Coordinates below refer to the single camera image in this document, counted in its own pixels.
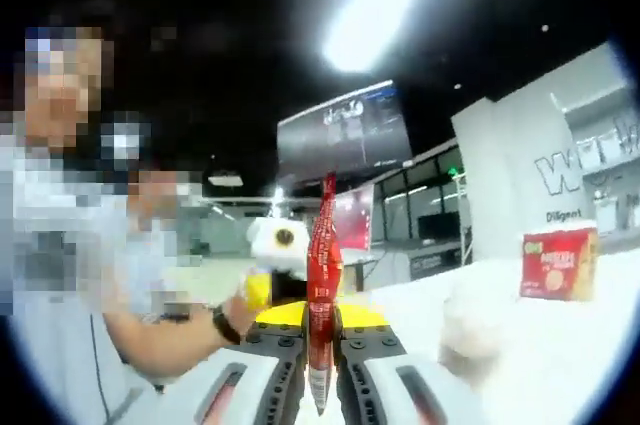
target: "person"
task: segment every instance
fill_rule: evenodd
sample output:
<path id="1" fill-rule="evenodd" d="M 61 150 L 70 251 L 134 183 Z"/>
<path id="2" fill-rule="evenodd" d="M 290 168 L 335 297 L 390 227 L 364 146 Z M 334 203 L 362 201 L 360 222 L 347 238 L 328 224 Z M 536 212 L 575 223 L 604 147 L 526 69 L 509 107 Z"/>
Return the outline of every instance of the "person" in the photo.
<path id="1" fill-rule="evenodd" d="M 179 324 L 148 323 L 129 309 L 117 273 L 126 235 L 100 230 L 111 204 L 100 184 L 70 184 L 62 172 L 62 154 L 99 107 L 112 47 L 96 28 L 55 33 L 27 38 L 24 109 L 0 137 L 10 325 L 23 363 L 58 413 L 83 425 L 141 423 L 153 399 L 129 385 L 121 356 L 151 376 L 180 375 L 237 342 L 260 309 L 243 293 Z M 82 194 L 98 200 L 78 206 Z"/>

